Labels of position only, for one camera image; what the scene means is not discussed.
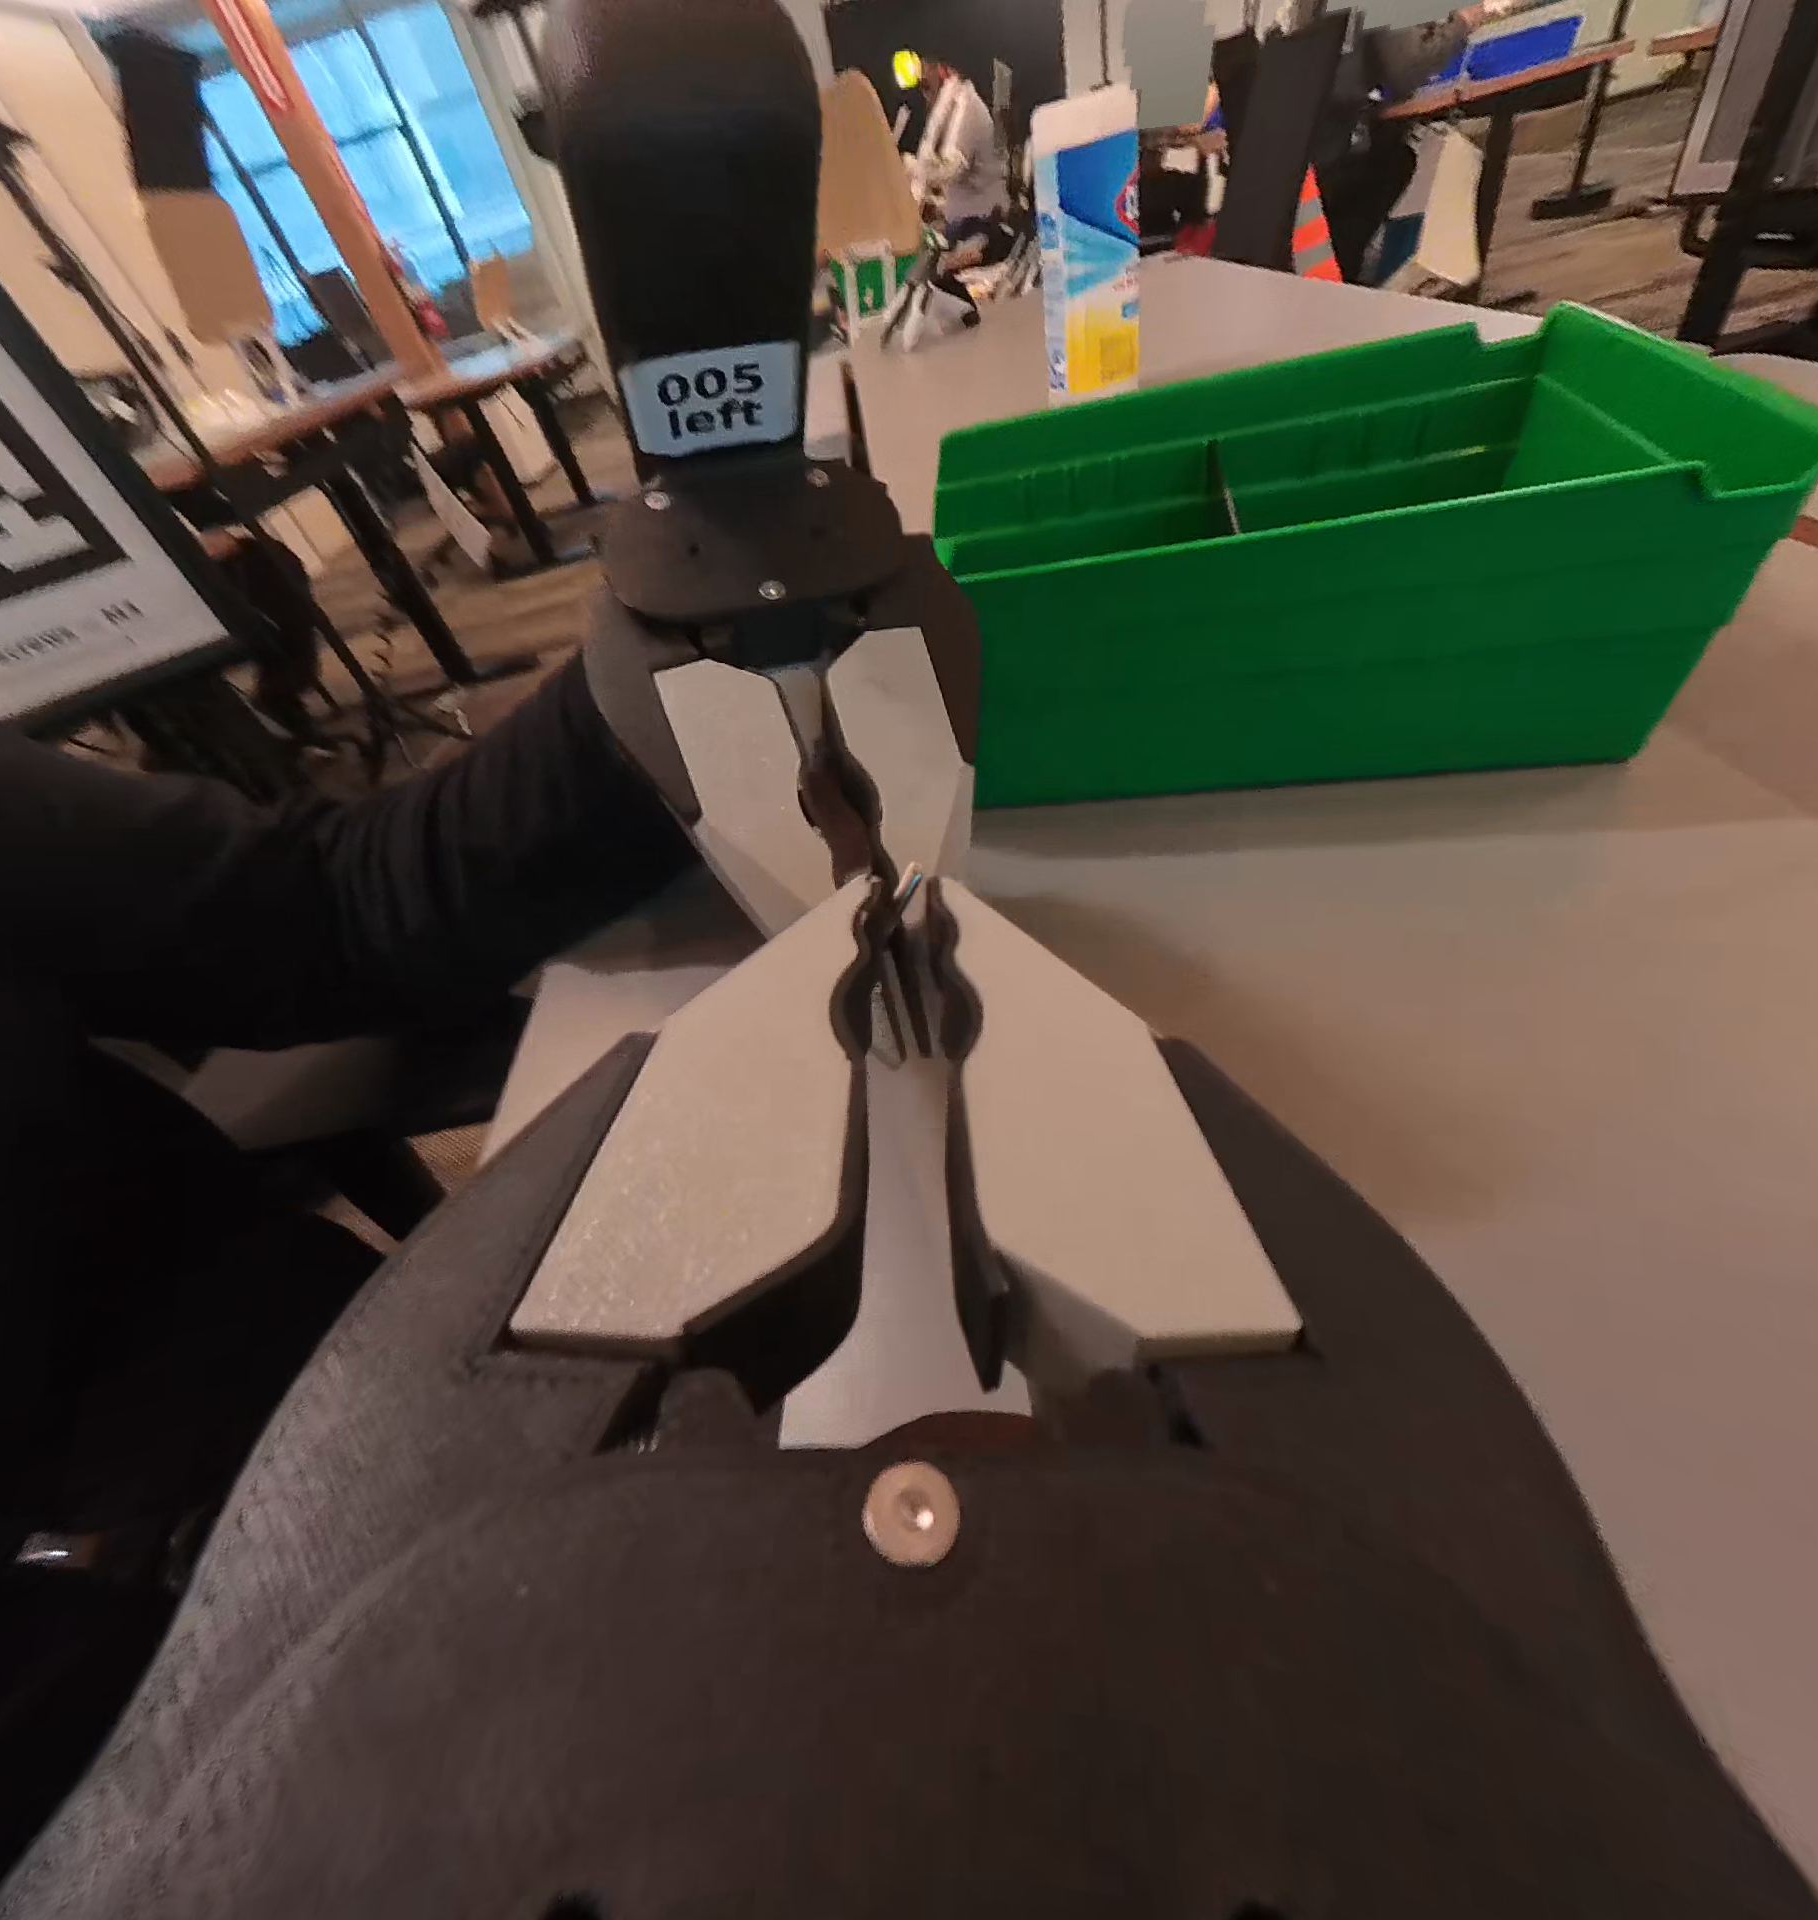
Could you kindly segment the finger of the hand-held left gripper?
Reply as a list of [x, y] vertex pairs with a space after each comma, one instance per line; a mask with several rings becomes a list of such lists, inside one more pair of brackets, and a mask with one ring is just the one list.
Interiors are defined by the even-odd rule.
[[834, 706], [828, 661], [760, 674], [688, 661], [653, 674], [682, 764], [674, 805], [711, 874], [773, 939], [854, 890], [888, 941], [883, 796]]
[[858, 636], [821, 677], [820, 890], [956, 873], [972, 788], [923, 630]]

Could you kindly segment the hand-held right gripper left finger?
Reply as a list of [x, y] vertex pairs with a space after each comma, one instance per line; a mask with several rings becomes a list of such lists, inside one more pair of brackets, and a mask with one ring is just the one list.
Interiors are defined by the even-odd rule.
[[869, 1191], [875, 879], [670, 1015], [507, 1320], [776, 1406], [847, 1337]]

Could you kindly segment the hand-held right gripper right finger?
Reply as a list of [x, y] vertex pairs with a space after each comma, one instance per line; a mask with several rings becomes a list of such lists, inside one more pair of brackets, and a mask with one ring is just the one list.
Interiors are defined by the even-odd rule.
[[1303, 1320], [1158, 1034], [956, 879], [929, 888], [954, 1311], [976, 1380], [1283, 1353]]

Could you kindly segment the thin metal screw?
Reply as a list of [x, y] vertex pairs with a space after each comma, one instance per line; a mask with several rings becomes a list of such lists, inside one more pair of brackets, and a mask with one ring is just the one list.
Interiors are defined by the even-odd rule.
[[875, 1006], [873, 1050], [888, 1067], [924, 1059], [929, 1027], [919, 972], [919, 896], [923, 866], [908, 862], [875, 923]]

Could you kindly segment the green plastic bin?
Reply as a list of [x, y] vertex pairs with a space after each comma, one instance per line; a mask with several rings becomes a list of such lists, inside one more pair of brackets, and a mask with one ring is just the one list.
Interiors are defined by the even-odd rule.
[[1816, 487], [1818, 405], [1573, 305], [954, 432], [976, 804], [1623, 764]]

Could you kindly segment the person's left forearm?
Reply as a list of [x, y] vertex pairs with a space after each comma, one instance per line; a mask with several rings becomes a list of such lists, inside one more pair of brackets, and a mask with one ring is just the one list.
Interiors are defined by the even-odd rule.
[[0, 723], [0, 1055], [59, 1023], [242, 1052], [437, 1023], [689, 858], [582, 664], [355, 804], [114, 771]]

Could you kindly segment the grey desk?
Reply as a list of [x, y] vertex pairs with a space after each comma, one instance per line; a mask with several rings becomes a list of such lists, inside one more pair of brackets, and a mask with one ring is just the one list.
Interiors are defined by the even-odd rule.
[[1449, 1285], [1818, 1883], [1818, 552], [1627, 764], [985, 810], [969, 884]]

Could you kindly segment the tan wooden chair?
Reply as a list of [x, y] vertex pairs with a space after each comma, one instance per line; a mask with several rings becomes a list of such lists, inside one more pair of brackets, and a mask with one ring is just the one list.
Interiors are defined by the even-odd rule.
[[923, 220], [875, 86], [847, 70], [821, 88], [820, 260], [923, 252]]

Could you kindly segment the small green box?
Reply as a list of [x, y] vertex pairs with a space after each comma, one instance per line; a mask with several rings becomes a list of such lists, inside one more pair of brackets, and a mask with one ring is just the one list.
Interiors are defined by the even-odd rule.
[[851, 332], [879, 326], [923, 256], [884, 241], [851, 243], [828, 260], [828, 282]]

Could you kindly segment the black screen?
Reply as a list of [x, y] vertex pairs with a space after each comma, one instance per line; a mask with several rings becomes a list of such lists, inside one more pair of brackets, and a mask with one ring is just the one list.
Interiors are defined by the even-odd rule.
[[846, 2], [825, 25], [834, 70], [865, 72], [888, 105], [899, 54], [954, 67], [984, 101], [1003, 67], [1021, 111], [1065, 96], [1061, 2]]

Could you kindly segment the disinfecting wipes canister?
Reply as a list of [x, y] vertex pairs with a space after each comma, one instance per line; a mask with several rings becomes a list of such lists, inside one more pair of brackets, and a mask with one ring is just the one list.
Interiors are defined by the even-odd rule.
[[1137, 90], [1096, 88], [1032, 115], [1047, 401], [1129, 392], [1139, 372]]

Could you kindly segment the wooden office table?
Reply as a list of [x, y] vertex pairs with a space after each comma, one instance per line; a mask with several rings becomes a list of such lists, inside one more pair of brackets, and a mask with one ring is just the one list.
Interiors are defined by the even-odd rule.
[[587, 557], [563, 549], [551, 525], [536, 512], [507, 443], [488, 418], [488, 401], [517, 397], [530, 406], [540, 438], [551, 465], [567, 480], [579, 507], [596, 505], [555, 410], [555, 387], [587, 369], [583, 344], [567, 332], [544, 332], [514, 347], [495, 347], [456, 358], [446, 369], [405, 379], [393, 369], [365, 372], [326, 383], [312, 397], [275, 406], [245, 425], [216, 429], [211, 437], [184, 433], [176, 443], [159, 443], [137, 455], [145, 479], [162, 495], [219, 499], [241, 524], [257, 524], [263, 509], [294, 501], [302, 491], [323, 495], [365, 565], [385, 590], [389, 606], [414, 630], [446, 686], [475, 686], [530, 671], [533, 655], [503, 664], [475, 664], [442, 615], [430, 586], [397, 544], [389, 524], [361, 488], [348, 461], [348, 442], [373, 425], [406, 425], [413, 421], [459, 421], [475, 461], [491, 476], [511, 509], [525, 562], [513, 579], [550, 573]]

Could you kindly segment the black high-back chair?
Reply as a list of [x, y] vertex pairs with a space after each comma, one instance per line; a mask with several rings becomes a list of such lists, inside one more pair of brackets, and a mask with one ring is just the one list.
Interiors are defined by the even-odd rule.
[[1349, 12], [1335, 12], [1301, 29], [1268, 37], [1240, 33], [1213, 43], [1209, 79], [1224, 134], [1213, 260], [1295, 272], [1310, 149], [1347, 37]]

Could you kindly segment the framed sign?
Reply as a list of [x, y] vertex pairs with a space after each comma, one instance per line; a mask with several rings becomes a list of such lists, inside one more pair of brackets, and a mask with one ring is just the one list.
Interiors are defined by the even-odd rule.
[[61, 731], [232, 665], [242, 615], [0, 282], [0, 722]]

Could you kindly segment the brown-topped office table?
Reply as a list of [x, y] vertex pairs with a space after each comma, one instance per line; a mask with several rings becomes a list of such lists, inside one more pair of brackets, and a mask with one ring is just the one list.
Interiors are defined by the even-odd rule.
[[1544, 60], [1515, 75], [1472, 83], [1437, 83], [1404, 104], [1383, 108], [1383, 123], [1408, 124], [1484, 124], [1482, 169], [1474, 192], [1480, 245], [1491, 245], [1508, 162], [1516, 152], [1516, 130], [1525, 116], [1589, 104], [1604, 88], [1615, 63], [1636, 54], [1632, 37], [1577, 46], [1557, 60]]

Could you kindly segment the blue storage bin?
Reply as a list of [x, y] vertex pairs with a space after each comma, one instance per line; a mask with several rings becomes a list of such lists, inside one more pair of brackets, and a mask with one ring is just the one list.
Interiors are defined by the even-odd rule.
[[1453, 76], [1468, 86], [1505, 83], [1537, 67], [1565, 60], [1583, 35], [1583, 14], [1515, 17], [1468, 39], [1453, 63]]

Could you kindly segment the grey board on black easel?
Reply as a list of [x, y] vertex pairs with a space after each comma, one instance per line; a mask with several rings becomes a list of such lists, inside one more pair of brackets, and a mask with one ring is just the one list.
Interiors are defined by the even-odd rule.
[[1789, 322], [1734, 322], [1750, 274], [1818, 272], [1818, 2], [1726, 9], [1671, 200], [1700, 264], [1678, 338], [1818, 362], [1818, 299]]

